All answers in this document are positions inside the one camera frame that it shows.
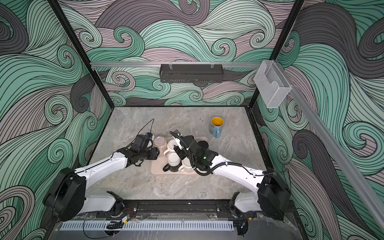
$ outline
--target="black mug handle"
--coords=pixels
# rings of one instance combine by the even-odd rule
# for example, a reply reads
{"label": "black mug handle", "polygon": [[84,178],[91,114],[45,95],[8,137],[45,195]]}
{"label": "black mug handle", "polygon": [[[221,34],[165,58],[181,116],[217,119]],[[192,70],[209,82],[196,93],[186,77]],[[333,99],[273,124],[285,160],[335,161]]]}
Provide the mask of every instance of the black mug handle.
{"label": "black mug handle", "polygon": [[166,172],[166,171],[169,170],[169,168],[170,168],[170,165],[167,163],[167,165],[165,165],[165,166],[163,167],[163,171]]}

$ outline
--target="tray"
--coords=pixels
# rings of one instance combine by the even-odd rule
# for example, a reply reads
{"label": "tray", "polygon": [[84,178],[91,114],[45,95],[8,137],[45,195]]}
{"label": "tray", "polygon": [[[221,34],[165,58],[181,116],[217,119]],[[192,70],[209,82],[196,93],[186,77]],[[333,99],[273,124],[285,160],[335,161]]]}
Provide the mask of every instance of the tray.
{"label": "tray", "polygon": [[[167,143],[173,139],[173,137],[164,137]],[[208,138],[206,137],[195,137],[195,140],[198,142],[200,140],[204,140],[208,142]],[[151,165],[149,167],[149,172],[153,176],[179,176],[179,175],[198,175],[196,172],[185,173],[185,172],[171,172],[163,171],[163,167],[168,163],[168,159],[166,156],[159,156],[156,160],[151,161]]]}

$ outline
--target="white mesh file holder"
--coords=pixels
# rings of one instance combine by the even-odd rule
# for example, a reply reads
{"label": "white mesh file holder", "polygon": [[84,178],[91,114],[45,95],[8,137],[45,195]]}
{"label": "white mesh file holder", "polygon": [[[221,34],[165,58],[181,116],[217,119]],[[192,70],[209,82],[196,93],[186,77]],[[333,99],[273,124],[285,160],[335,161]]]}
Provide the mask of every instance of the white mesh file holder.
{"label": "white mesh file holder", "polygon": [[286,78],[281,64],[272,60],[262,62],[254,81],[267,108],[278,108],[292,89]]}

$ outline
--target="robotic arm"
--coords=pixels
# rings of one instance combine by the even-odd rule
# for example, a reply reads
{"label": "robotic arm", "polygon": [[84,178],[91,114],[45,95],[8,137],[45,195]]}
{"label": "robotic arm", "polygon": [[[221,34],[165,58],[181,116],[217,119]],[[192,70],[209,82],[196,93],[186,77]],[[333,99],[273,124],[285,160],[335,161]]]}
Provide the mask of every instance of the robotic arm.
{"label": "robotic arm", "polygon": [[[263,210],[267,213],[273,209],[270,212],[275,213],[278,209],[277,215],[272,217],[278,219],[284,215],[290,189],[276,172],[271,170],[264,172],[232,162],[209,150],[207,146],[201,146],[193,136],[183,137],[178,130],[170,134],[178,145],[174,146],[176,153],[181,159],[187,157],[199,175],[221,175],[252,191],[237,195],[234,205],[241,212]],[[62,169],[45,195],[43,203],[53,208],[53,212],[62,221],[67,221],[83,212],[105,211],[118,215],[122,211],[120,197],[112,192],[97,196],[87,194],[86,189],[117,170],[136,165],[140,160],[156,160],[158,154],[159,150],[153,147],[152,134],[139,134],[133,143],[103,160],[75,170]]]}

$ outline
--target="wall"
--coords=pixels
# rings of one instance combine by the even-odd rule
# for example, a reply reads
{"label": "wall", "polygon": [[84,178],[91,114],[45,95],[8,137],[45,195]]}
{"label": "wall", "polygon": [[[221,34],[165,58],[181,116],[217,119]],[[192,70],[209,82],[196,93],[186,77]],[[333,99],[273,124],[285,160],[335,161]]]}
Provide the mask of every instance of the wall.
{"label": "wall", "polygon": [[57,173],[84,166],[111,109],[46,0],[0,0],[0,238],[41,239]]}
{"label": "wall", "polygon": [[[305,6],[278,61],[384,200],[383,17],[382,1]],[[278,109],[261,97],[257,104],[265,145],[274,167],[289,170],[309,238],[384,239],[295,100],[288,95]]]}
{"label": "wall", "polygon": [[[91,61],[269,59],[294,0],[59,0]],[[159,68],[99,68],[115,105],[248,105],[257,70],[161,83]]]}

